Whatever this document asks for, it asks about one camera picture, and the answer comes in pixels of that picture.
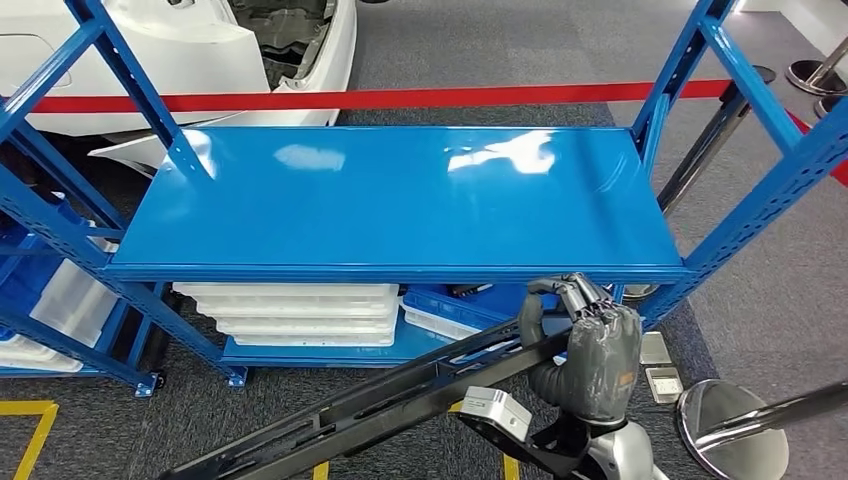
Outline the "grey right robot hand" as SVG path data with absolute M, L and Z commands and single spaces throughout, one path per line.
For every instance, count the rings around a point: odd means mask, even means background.
M 548 404 L 596 425 L 617 425 L 638 376 L 642 342 L 639 313 L 615 301 L 582 273 L 531 281 L 517 315 L 523 348 L 545 338 L 544 294 L 556 294 L 572 322 L 565 362 L 529 369 L 531 390 Z

